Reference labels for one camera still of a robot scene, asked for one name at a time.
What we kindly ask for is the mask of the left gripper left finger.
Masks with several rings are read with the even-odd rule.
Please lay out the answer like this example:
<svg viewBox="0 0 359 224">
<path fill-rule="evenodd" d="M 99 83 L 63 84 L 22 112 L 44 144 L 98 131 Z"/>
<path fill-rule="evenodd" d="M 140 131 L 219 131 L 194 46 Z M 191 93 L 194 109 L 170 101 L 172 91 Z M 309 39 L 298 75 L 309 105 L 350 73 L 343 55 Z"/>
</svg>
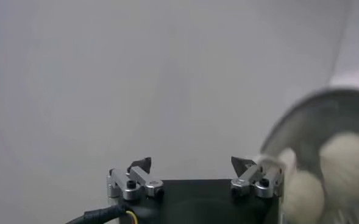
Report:
<svg viewBox="0 0 359 224">
<path fill-rule="evenodd" d="M 107 175 L 107 196 L 111 199 L 137 201 L 142 195 L 159 198 L 164 194 L 162 180 L 151 175 L 152 158 L 133 161 L 125 170 L 110 169 Z"/>
</svg>

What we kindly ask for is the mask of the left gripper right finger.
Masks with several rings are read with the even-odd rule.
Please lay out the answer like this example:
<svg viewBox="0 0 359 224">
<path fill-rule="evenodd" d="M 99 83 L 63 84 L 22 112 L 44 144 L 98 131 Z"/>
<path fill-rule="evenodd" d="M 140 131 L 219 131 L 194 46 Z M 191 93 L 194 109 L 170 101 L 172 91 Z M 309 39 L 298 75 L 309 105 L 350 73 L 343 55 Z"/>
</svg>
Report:
<svg viewBox="0 0 359 224">
<path fill-rule="evenodd" d="M 269 156 L 252 160 L 231 157 L 237 177 L 230 181 L 234 198 L 254 194 L 259 198 L 282 197 L 284 188 L 284 165 Z"/>
</svg>

